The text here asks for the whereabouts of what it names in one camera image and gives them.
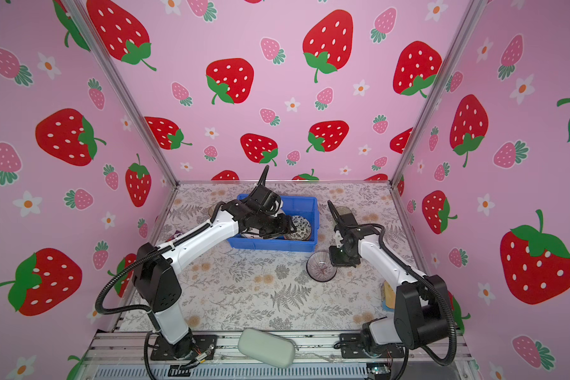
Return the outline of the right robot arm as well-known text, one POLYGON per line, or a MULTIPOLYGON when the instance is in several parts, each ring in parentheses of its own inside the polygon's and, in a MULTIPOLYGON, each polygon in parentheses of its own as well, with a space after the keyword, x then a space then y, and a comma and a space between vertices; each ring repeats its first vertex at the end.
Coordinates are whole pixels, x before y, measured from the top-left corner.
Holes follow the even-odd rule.
POLYGON ((421 349, 440 366, 452 364, 458 336, 445 281, 406 264, 386 244, 384 226, 359 224, 352 213, 341 214, 331 201, 328 207, 336 236, 336 244, 329 247, 331 264, 354 268, 367 261, 395 291, 394 316, 375 319, 361 329, 365 353, 379 356, 388 345, 401 345, 406 356, 421 349))

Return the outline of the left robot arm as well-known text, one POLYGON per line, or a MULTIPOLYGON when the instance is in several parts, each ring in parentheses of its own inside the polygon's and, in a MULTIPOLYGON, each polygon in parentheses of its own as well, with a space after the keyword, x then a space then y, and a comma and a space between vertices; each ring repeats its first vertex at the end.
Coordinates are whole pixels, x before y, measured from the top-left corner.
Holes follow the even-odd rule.
POLYGON ((281 197, 266 186, 268 173, 266 166, 247 197, 219 202, 211 217, 191 231, 178 234, 158 246, 146 243, 139 247, 136 261, 120 270, 100 291, 95 302, 96 311, 111 315, 142 310, 150 318, 154 333, 167 343, 174 358, 184 359, 196 351, 193 333, 178 305, 182 296, 180 273, 220 242, 239 234, 270 239, 296 231, 291 216, 280 212, 281 197), (128 275, 132 275, 133 285, 144 304, 105 307, 104 300, 109 291, 128 275))

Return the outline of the black white leaf bowl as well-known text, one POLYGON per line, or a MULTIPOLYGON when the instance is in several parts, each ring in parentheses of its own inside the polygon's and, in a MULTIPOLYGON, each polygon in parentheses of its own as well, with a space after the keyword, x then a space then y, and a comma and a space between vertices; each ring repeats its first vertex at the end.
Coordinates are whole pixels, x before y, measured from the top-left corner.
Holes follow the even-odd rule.
POLYGON ((293 215, 291 218, 295 227, 295 232, 285 234, 284 238, 291 241, 308 241, 312 234, 312 225, 310 221, 302 215, 293 215))

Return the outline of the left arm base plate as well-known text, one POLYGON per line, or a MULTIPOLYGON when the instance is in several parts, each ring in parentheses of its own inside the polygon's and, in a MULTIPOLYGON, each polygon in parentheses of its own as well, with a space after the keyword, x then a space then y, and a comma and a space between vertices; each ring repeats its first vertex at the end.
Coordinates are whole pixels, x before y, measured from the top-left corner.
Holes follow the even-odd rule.
POLYGON ((152 345, 150 359, 154 361, 191 361, 204 354, 203 360, 212 360, 217 340, 217 335, 193 334, 191 338, 185 337, 172 345, 162 335, 159 335, 152 345))

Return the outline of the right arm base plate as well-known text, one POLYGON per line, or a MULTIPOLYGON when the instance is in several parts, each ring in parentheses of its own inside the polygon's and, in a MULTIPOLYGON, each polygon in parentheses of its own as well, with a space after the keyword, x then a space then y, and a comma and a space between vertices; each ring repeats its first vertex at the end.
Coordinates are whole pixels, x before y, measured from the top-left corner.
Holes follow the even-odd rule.
POLYGON ((363 332, 340 334, 333 348, 344 359, 403 359, 405 349, 398 344, 378 345, 363 332))

